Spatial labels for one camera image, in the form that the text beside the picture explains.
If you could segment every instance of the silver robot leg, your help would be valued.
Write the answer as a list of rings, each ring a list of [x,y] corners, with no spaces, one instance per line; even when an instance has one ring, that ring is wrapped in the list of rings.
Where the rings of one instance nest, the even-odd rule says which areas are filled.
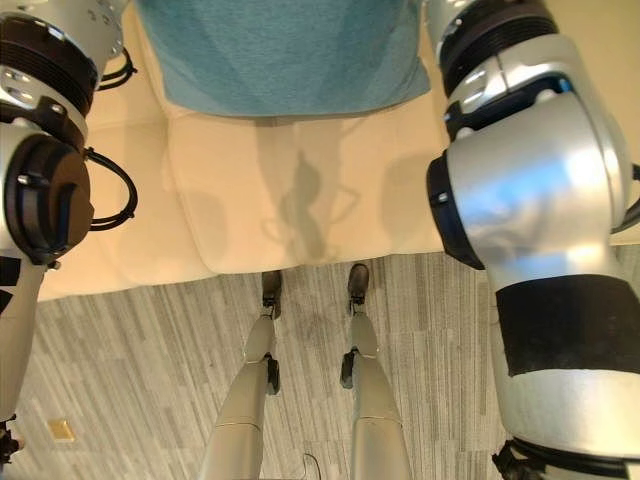
[[[257,480],[260,476],[265,397],[275,395],[280,387],[278,362],[271,356],[273,322],[279,316],[274,288],[279,291],[280,272],[264,274],[262,312],[245,345],[244,365],[218,414],[199,480]]]
[[[409,480],[411,468],[402,434],[402,419],[393,391],[378,362],[378,341],[364,311],[368,270],[351,269],[351,351],[342,363],[342,386],[355,391],[351,478]]]

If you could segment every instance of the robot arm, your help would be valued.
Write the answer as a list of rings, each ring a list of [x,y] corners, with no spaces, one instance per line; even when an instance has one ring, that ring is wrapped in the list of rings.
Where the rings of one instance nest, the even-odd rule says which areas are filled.
[[[85,117],[126,4],[0,1],[0,468],[43,275],[92,229]]]
[[[494,461],[504,478],[638,478],[640,303],[609,247],[638,220],[622,136],[541,1],[430,0],[429,18],[452,141],[429,203],[497,296],[514,439]]]

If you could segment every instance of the cable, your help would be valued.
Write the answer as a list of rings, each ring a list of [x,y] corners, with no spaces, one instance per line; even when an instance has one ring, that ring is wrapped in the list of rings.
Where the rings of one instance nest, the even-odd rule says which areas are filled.
[[[318,462],[318,459],[316,457],[314,457],[313,455],[311,455],[310,453],[303,453],[302,454],[302,458],[304,457],[310,457],[311,459],[313,459],[313,461],[316,463],[316,468],[318,469],[318,480],[322,480],[322,472],[320,471],[320,462]],[[307,463],[303,460],[302,462],[304,464],[304,476],[302,477],[301,480],[306,480],[307,478]]]
[[[134,217],[133,213],[138,206],[138,191],[136,190],[136,186],[133,183],[133,180],[131,180],[131,177],[129,177],[127,172],[120,168],[115,162],[96,152],[93,147],[85,149],[84,154],[87,159],[118,175],[129,189],[129,200],[119,213],[111,215],[110,217],[94,218],[91,221],[90,230],[92,232],[111,230]]]
[[[98,87],[98,91],[102,90],[110,90],[112,88],[119,87],[120,85],[124,85],[129,81],[129,79],[133,76],[134,73],[138,73],[136,67],[133,66],[133,61],[131,60],[131,55],[129,55],[129,51],[122,47],[122,54],[125,58],[125,63],[122,68],[116,70],[115,72],[107,73],[102,76],[102,83]]]
[[[633,179],[637,182],[640,182],[640,165],[636,165],[635,163],[633,164]],[[611,233],[622,232],[638,223],[640,223],[640,198],[629,207],[627,213],[624,216],[624,220],[622,220],[622,223],[618,227],[611,230]]]

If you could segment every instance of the blue pillow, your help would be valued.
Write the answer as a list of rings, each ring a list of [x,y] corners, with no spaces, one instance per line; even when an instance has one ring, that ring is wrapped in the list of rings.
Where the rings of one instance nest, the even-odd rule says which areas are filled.
[[[137,0],[167,98],[216,115],[355,113],[429,88],[418,0]]]

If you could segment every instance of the gray carpet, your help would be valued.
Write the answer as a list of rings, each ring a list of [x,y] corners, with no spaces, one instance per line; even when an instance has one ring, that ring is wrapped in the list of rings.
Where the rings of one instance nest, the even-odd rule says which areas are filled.
[[[640,290],[640,247],[618,255]],[[490,455],[505,434],[485,274],[442,254],[367,263],[368,312],[415,479],[497,479]],[[349,268],[284,272],[282,390],[267,399],[264,478],[302,478],[304,452],[323,480],[349,478],[352,394],[338,381]],[[6,480],[194,479],[259,311],[259,281],[229,275],[41,304],[14,428],[28,446]],[[74,443],[53,442],[55,418],[69,420]]]

